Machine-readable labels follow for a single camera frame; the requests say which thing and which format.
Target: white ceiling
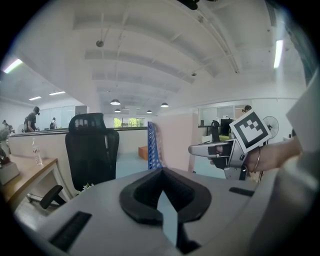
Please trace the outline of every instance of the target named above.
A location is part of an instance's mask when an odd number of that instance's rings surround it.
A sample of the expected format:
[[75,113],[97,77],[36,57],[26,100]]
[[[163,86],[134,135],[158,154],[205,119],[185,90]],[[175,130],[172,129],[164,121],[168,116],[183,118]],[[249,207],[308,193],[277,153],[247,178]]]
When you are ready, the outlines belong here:
[[[16,58],[12,54],[7,54],[1,65],[1,70],[5,70],[15,60]],[[53,86],[25,63],[20,64],[8,74],[3,73],[1,76],[0,97],[2,99],[39,106],[44,103],[71,98],[67,93],[49,95],[59,91],[61,91],[59,88]]]
[[[192,11],[177,0],[55,1],[26,29],[16,53],[28,56],[37,72],[77,100],[89,107],[98,102],[105,114],[114,114],[112,99],[122,108],[140,109],[137,114],[157,114],[167,110],[160,109],[162,102],[168,109],[196,106],[207,96],[201,88],[223,79],[246,76],[250,82],[251,74],[272,79],[280,38],[285,38],[281,72],[303,75],[283,24],[271,25],[264,0],[197,4]],[[223,101],[234,94],[234,100],[235,89],[240,90],[237,83],[214,96]],[[188,93],[194,102],[184,102]]]

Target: orange box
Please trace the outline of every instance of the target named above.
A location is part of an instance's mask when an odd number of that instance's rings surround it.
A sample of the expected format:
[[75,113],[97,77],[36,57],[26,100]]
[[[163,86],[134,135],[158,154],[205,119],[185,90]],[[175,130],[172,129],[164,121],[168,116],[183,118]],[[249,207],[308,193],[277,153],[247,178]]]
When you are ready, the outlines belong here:
[[147,146],[139,147],[139,157],[148,161],[148,147]]

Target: chair armrest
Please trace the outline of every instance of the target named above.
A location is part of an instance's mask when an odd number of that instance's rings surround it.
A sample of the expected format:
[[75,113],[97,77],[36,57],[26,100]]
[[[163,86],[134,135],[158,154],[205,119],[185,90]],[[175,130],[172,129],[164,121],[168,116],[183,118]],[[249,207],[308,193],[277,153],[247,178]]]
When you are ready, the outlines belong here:
[[59,205],[65,204],[66,201],[59,196],[59,193],[62,189],[63,187],[61,185],[55,185],[53,188],[51,188],[40,201],[41,207],[43,209],[47,209],[52,201],[56,201]]

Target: window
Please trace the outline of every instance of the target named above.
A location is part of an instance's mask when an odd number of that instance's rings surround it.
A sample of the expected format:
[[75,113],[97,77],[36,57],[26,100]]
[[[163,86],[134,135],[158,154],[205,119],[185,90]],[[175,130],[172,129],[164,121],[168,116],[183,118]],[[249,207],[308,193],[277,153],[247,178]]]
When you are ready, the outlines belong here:
[[117,118],[113,119],[114,128],[119,127],[144,127],[145,119],[144,118]]

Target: plastic bottle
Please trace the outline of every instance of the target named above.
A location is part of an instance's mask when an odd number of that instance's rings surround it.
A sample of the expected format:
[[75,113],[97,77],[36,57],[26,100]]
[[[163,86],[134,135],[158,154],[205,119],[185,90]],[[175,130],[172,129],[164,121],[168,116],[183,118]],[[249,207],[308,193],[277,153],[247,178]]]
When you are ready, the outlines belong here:
[[40,156],[39,147],[36,144],[36,138],[32,138],[32,151],[34,155],[34,160],[38,166],[42,165],[42,158]]

